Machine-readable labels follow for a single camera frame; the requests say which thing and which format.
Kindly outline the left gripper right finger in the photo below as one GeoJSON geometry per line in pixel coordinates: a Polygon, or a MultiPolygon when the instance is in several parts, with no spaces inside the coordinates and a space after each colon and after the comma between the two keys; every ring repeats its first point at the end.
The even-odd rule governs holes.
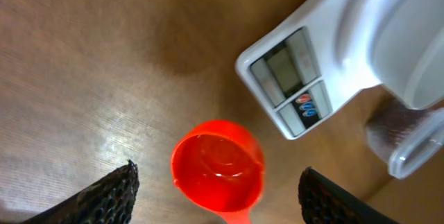
{"type": "Polygon", "coordinates": [[[311,167],[300,176],[298,201],[305,223],[398,224],[311,167]]]}

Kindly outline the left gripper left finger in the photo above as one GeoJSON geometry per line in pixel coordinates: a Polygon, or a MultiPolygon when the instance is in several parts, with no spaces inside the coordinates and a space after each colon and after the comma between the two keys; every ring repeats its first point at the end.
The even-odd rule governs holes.
{"type": "Polygon", "coordinates": [[[25,224],[129,224],[139,189],[137,165],[123,165],[25,224]]]}

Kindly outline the orange measuring scoop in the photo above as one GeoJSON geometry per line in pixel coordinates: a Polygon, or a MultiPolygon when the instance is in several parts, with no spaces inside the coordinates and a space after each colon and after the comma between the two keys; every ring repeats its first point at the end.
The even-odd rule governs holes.
{"type": "Polygon", "coordinates": [[[195,205],[226,223],[251,224],[264,192],[266,164],[256,138],[227,120],[190,130],[171,154],[173,184],[195,205]]]}

